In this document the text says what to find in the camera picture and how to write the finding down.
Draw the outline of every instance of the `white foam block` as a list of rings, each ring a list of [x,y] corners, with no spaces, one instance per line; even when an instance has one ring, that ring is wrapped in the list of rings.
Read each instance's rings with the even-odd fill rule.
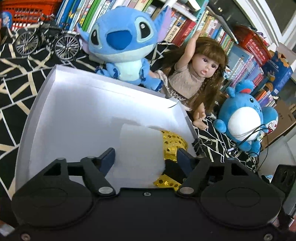
[[[144,126],[124,124],[120,147],[106,179],[119,192],[121,187],[150,188],[165,169],[163,135]]]

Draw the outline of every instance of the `beige dress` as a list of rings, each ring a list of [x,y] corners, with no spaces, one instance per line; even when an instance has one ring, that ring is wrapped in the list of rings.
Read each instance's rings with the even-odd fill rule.
[[[171,97],[180,100],[185,105],[186,110],[190,110],[186,105],[186,101],[196,94],[205,78],[197,75],[192,64],[179,69],[175,67],[175,72],[168,78],[161,70],[158,70],[157,73]]]

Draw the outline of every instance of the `white box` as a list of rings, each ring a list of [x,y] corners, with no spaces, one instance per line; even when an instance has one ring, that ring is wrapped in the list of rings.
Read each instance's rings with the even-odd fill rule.
[[[43,83],[27,118],[16,164],[16,190],[56,158],[68,162],[118,148],[124,123],[197,134],[180,102],[112,78],[61,65]]]

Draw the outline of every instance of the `model bicycle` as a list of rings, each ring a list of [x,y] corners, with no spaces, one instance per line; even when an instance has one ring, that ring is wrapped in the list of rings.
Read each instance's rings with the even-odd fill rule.
[[[55,23],[55,16],[41,14],[38,25],[34,30],[28,29],[20,34],[15,41],[15,49],[21,56],[34,53],[45,46],[61,60],[73,59],[81,49],[78,33],[65,30],[67,23],[59,27]]]

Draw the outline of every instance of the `bicycle wheel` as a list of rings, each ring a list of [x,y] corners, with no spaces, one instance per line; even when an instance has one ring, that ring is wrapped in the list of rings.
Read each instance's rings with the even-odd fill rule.
[[[26,31],[20,34],[15,41],[15,50],[21,56],[33,53],[39,45],[39,36],[33,32]]]
[[[78,38],[73,35],[64,35],[57,39],[54,44],[54,52],[61,60],[70,60],[74,58],[80,50]]]

